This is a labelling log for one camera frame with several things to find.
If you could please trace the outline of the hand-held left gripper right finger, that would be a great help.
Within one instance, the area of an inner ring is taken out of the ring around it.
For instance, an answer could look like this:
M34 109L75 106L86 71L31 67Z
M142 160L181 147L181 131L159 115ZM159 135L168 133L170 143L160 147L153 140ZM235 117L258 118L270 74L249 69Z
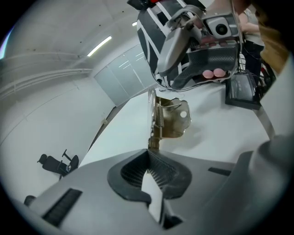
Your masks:
M188 165L192 172L188 187L179 179L164 186L161 227L149 226L149 235L273 234L279 217L292 208L292 136L242 153L225 174L209 161L159 151L149 155L174 167Z

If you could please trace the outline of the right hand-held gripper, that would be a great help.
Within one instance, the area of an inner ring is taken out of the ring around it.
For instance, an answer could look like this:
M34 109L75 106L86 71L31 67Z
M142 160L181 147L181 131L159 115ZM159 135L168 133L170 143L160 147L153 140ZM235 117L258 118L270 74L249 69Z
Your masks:
M178 10L170 19L170 33L158 57L158 73L167 76L182 61L188 48L208 48L188 53L188 66L174 79L172 89L182 89L193 80L208 82L203 72L220 68L235 72L240 32L231 4L203 11L194 5Z

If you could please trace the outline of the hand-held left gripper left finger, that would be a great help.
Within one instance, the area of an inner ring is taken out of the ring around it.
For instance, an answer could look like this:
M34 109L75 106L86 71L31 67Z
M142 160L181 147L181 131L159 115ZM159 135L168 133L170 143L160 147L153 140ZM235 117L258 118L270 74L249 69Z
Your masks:
M25 218L42 235L160 235L141 190L148 165L147 150L86 164L37 197Z

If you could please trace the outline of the person's right forearm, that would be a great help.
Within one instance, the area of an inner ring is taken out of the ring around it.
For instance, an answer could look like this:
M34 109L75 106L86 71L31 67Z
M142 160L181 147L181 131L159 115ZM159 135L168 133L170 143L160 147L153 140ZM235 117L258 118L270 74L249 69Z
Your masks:
M243 5L239 3L239 0L213 0L205 10L214 13L240 14L243 12Z

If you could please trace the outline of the person's right hand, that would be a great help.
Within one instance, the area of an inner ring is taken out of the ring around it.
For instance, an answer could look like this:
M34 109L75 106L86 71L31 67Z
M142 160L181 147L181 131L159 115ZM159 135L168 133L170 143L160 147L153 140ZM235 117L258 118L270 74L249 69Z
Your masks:
M201 48L204 47L212 47L215 45L220 45L220 46L225 46L227 45L227 41L219 41L214 37L207 37L207 38L203 38L201 41L201 44L199 45ZM211 70L205 70L203 72L203 76L206 79L213 79L213 78L223 78L226 75L226 71L222 70L221 68L216 68L213 71Z

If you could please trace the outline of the black office chair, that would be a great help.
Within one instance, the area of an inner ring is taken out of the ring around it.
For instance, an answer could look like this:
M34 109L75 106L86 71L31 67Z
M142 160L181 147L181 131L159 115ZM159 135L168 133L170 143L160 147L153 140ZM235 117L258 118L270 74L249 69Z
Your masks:
M40 163L44 170L58 174L59 180L61 180L62 177L67 176L79 166L79 157L74 155L72 158L70 158L66 151L67 149L63 152L62 157L68 159L69 164L65 164L63 160L59 161L54 157L48 156L46 154L42 154L37 163Z

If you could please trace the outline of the small black screen device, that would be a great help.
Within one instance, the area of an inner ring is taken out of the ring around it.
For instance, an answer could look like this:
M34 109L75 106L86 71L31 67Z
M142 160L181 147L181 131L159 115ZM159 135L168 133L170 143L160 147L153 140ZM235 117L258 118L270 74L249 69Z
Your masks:
M236 73L226 82L225 104L260 110L260 93L252 74Z

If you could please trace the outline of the person's mustard shirt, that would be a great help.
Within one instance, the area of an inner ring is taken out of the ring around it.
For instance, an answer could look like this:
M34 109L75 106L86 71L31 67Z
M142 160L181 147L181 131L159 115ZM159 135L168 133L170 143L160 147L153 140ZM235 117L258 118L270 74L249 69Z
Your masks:
M283 8L276 6L275 0L251 0L251 4L256 9L261 39L265 45L261 57L275 73L280 74L289 56L282 35L285 29Z

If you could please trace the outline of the ceiling strip light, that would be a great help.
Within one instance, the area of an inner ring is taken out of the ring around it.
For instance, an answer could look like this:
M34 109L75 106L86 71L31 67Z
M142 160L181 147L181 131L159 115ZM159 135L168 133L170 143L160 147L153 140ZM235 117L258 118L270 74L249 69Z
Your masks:
M104 44L106 44L108 41L112 39L111 36L108 36L106 39L104 39L101 43L99 43L95 48L93 48L89 53L88 57L91 57L99 48L101 48Z

